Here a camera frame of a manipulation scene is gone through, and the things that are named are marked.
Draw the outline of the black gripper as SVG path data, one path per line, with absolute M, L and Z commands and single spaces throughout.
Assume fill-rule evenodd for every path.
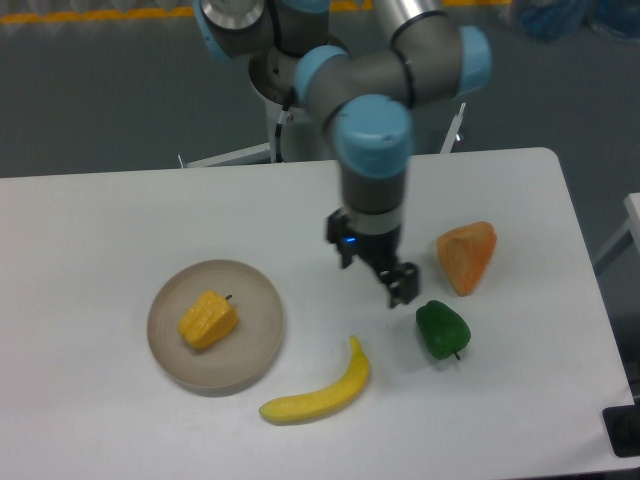
M 357 256 L 378 272 L 390 309 L 410 304 L 420 292 L 418 266 L 397 260 L 401 220 L 400 209 L 378 214 L 338 209 L 326 221 L 326 240 L 335 246 L 340 268 L 348 268 Z

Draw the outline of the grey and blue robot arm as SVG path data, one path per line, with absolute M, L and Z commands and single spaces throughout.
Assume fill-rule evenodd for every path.
M 209 52 L 278 59 L 281 107 L 303 108 L 336 156 L 341 207 L 326 222 L 343 266 L 361 259 L 391 305 L 419 293 L 418 267 L 398 259 L 412 108 L 485 86 L 492 53 L 477 27 L 457 25 L 435 1 L 379 1 L 384 50 L 352 57 L 329 34 L 326 1 L 197 1 Z

